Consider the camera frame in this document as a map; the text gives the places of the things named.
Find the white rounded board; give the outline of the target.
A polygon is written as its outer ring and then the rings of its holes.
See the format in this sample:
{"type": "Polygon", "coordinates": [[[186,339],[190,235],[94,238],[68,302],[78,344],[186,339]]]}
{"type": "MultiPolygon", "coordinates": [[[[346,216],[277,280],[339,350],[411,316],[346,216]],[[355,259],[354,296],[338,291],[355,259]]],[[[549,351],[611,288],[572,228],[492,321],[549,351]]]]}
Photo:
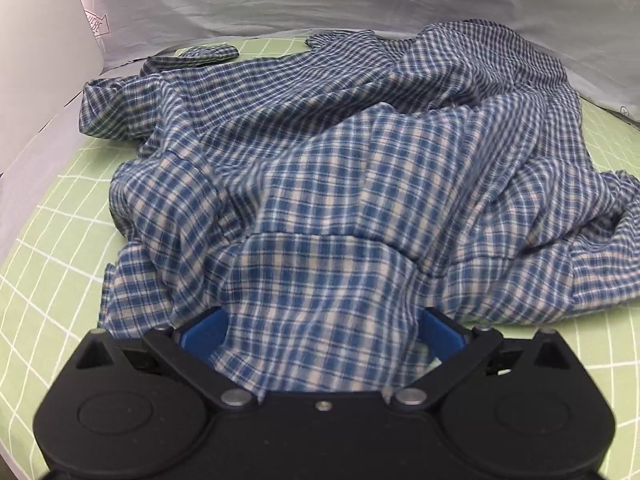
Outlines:
{"type": "Polygon", "coordinates": [[[1,0],[2,171],[102,68],[80,0],[1,0]]]}

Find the grey printed backdrop sheet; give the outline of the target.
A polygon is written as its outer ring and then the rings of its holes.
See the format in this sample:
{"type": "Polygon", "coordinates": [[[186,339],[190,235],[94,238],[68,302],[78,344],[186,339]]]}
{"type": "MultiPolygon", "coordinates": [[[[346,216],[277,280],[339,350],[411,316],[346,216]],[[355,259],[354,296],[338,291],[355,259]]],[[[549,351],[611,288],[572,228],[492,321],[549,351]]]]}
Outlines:
{"type": "Polygon", "coordinates": [[[591,102],[639,116],[639,0],[81,0],[108,64],[204,38],[371,29],[408,37],[481,18],[559,58],[591,102]]]}

